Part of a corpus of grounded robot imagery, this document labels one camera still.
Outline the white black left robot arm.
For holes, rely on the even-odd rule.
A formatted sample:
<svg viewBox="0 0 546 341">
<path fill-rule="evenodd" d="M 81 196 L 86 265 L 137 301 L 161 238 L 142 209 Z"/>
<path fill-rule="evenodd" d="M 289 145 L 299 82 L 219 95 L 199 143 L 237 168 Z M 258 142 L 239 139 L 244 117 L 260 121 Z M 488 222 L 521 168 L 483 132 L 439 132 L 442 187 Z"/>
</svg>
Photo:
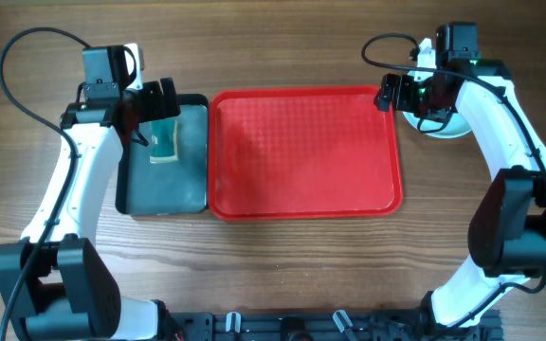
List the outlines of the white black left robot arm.
<svg viewBox="0 0 546 341">
<path fill-rule="evenodd" d="M 62 146 L 41 205 L 18 242 L 0 244 L 0 339 L 182 340 L 159 300 L 121 295 L 94 243 L 107 183 L 140 123 L 178 115 L 165 78 L 70 103 L 54 129 Z"/>
</svg>

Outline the mint green plate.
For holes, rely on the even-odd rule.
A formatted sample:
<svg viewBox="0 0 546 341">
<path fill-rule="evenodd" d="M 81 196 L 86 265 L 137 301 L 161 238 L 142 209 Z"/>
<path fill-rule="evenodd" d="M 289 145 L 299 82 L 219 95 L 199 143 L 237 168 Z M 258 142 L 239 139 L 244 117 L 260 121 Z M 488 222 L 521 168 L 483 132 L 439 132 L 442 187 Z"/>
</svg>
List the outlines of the mint green plate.
<svg viewBox="0 0 546 341">
<path fill-rule="evenodd" d="M 459 114 L 453 114 L 447 125 L 442 122 L 424 120 L 419 125 L 420 119 L 412 113 L 403 113 L 404 118 L 414 128 L 421 128 L 428 136 L 440 139 L 453 139 L 471 132 L 471 128 L 467 121 Z"/>
</svg>

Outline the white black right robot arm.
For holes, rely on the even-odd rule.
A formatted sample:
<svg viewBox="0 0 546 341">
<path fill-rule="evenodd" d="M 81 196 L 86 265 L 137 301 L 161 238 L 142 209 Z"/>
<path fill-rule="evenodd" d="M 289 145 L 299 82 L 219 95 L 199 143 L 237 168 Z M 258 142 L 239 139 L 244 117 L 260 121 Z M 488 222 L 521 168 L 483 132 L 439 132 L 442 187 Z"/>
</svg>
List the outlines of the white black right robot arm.
<svg viewBox="0 0 546 341">
<path fill-rule="evenodd" d="M 419 71 L 394 66 L 375 106 L 438 122 L 460 115 L 492 180 L 468 228 L 466 260 L 424 300 L 428 330 L 442 335 L 475 326 L 511 290 L 536 294 L 546 286 L 546 147 L 503 62 L 453 59 L 430 68 L 422 81 Z"/>
</svg>

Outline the yellow green sponge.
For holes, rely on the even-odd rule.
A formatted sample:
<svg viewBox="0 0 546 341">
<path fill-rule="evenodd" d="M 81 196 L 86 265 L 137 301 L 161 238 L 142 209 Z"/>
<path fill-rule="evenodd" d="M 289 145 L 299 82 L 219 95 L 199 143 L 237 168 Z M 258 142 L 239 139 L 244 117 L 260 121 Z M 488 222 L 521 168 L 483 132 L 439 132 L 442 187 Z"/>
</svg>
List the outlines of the yellow green sponge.
<svg viewBox="0 0 546 341">
<path fill-rule="evenodd" d="M 153 164 L 177 161 L 177 121 L 174 118 L 165 118 L 152 121 L 150 125 L 154 143 L 150 161 Z"/>
</svg>

